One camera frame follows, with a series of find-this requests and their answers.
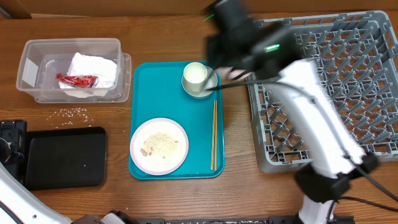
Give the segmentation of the red snack wrapper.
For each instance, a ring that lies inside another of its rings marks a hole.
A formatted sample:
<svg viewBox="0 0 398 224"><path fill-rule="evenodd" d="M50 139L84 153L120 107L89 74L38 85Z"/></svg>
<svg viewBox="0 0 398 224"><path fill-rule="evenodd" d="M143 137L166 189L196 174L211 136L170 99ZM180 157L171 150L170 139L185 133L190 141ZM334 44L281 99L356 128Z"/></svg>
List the red snack wrapper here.
<svg viewBox="0 0 398 224"><path fill-rule="evenodd" d="M92 88L98 82L98 77L93 75L68 76L63 73L56 74L55 78L66 85L75 88Z"/></svg>

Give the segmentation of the white paper cup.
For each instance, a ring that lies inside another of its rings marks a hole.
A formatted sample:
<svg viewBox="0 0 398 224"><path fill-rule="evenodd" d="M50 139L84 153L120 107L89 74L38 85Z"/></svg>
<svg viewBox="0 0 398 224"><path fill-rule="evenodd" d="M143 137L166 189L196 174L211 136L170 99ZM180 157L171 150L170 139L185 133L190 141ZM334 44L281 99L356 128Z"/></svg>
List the white paper cup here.
<svg viewBox="0 0 398 224"><path fill-rule="evenodd" d="M206 67L199 62L189 63L183 69L183 84L187 90L199 92L208 76Z"/></svg>

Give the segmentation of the grey-green small saucer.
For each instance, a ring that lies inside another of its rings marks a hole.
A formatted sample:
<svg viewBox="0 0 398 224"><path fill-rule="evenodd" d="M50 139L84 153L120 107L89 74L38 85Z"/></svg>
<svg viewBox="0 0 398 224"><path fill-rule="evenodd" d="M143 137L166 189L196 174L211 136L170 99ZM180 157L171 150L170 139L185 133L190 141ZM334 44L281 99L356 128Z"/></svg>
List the grey-green small saucer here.
<svg viewBox="0 0 398 224"><path fill-rule="evenodd" d="M213 88L218 86L218 76L216 74L216 72L206 66L206 70L208 72L208 75L210 75L210 79L208 80L208 82L206 83L204 89L202 89L202 91L192 91L188 88L188 82L185 80L184 77L182 77L182 86L183 89L192 97L194 98L206 98L207 96L210 96L213 93L213 90L208 90L209 88Z"/></svg>

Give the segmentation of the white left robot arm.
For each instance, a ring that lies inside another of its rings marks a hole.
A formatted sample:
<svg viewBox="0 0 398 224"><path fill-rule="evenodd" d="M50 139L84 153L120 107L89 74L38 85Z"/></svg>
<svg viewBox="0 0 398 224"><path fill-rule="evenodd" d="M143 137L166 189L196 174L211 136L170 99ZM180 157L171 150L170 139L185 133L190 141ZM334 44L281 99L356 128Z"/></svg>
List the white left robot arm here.
<svg viewBox="0 0 398 224"><path fill-rule="evenodd" d="M5 168L11 154L9 143L1 139L1 209L15 223L71 223L31 194Z"/></svg>

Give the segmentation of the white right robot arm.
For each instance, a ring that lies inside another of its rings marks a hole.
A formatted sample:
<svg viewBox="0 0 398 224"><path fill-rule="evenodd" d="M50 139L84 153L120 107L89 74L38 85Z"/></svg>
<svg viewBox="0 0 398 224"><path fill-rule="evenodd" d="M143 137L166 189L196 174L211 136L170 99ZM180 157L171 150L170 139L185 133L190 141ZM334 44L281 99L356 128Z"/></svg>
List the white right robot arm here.
<svg viewBox="0 0 398 224"><path fill-rule="evenodd" d="M378 161L351 137L320 86L311 60L304 58L294 34L281 22L258 27L252 19L215 19L216 35L207 40L208 62L230 73L231 86L256 75L287 109L313 160L295 174L304 194L296 223L332 223L335 203L346 198L350 182L370 178Z"/></svg>

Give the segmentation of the pink small bowl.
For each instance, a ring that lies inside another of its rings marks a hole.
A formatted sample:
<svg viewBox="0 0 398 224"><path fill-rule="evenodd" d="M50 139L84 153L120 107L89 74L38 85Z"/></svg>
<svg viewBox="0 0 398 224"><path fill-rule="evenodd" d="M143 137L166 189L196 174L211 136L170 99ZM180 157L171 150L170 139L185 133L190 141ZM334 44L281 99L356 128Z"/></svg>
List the pink small bowl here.
<svg viewBox="0 0 398 224"><path fill-rule="evenodd" d="M216 69L216 72L221 79L231 81L244 80L251 74L251 72L247 70L237 70L233 67L220 67Z"/></svg>

